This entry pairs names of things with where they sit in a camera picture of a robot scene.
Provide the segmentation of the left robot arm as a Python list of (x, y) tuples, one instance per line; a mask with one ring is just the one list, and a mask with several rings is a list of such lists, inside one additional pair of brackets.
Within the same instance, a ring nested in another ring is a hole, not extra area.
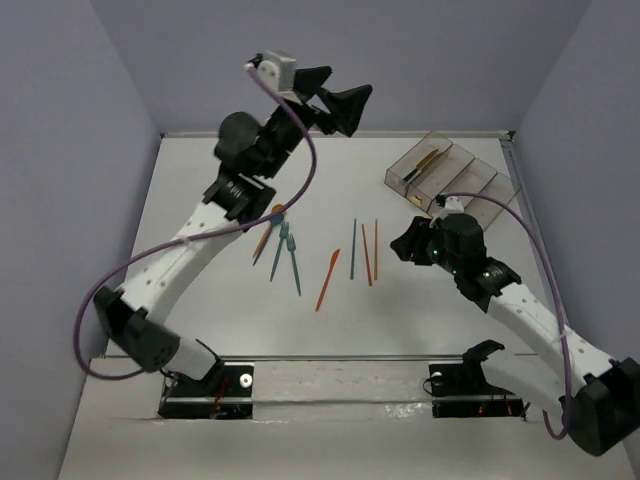
[(276, 109), (264, 122), (244, 111), (229, 114), (213, 151), (219, 161), (216, 179), (190, 217), (171, 240), (138, 254), (139, 259), (154, 259), (143, 271), (116, 288), (99, 281), (89, 294), (109, 339), (139, 373), (175, 373), (201, 395), (219, 388), (220, 357), (200, 341), (167, 328), (171, 311), (220, 252), (273, 218), (268, 207), (276, 192), (265, 182), (301, 142), (308, 145), (311, 164), (318, 164), (311, 128), (352, 136), (373, 92), (370, 84), (339, 92), (326, 89), (332, 73), (328, 66), (291, 69), (254, 60), (245, 67)]

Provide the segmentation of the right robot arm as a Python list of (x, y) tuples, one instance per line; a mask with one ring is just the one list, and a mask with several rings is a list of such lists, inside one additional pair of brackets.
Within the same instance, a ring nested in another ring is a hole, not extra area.
[(515, 271), (488, 256), (474, 217), (417, 216), (390, 247), (404, 262), (450, 273), (464, 298), (511, 330), (544, 364), (536, 367), (499, 346), (461, 366), (468, 390), (493, 386), (516, 394), (560, 418), (570, 439), (595, 457), (638, 430), (638, 362), (619, 361), (560, 326)]

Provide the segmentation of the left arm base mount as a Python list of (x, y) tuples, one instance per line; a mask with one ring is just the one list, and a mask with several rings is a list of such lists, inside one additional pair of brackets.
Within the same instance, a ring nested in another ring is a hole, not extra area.
[(167, 378), (157, 413), (177, 420), (252, 419), (254, 368), (253, 362), (226, 361), (212, 381)]

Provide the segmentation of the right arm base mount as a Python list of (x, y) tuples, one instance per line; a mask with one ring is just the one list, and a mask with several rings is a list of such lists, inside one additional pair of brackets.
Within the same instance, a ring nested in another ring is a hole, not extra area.
[(530, 407), (510, 391), (486, 382), (479, 369), (463, 363), (433, 363), (422, 388), (436, 419), (525, 418)]

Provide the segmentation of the gold knife dark handle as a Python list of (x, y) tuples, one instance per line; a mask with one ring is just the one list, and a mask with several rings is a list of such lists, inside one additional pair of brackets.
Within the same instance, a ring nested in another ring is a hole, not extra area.
[(428, 154), (427, 154), (423, 159), (421, 159), (421, 160), (417, 163), (417, 165), (414, 167), (414, 169), (413, 169), (413, 170), (411, 170), (407, 175), (405, 175), (405, 176), (403, 177), (403, 180), (404, 180), (405, 182), (410, 182), (410, 181), (411, 181), (411, 179), (412, 179), (416, 174), (418, 174), (418, 173), (422, 170), (422, 168), (423, 168), (423, 167), (425, 167), (425, 166), (426, 166), (426, 165), (427, 165), (427, 164), (432, 160), (432, 158), (433, 158), (436, 154), (438, 154), (438, 153), (439, 153), (439, 150), (438, 150), (438, 149), (435, 149), (435, 150), (433, 150), (433, 151), (429, 152), (429, 153), (428, 153)]

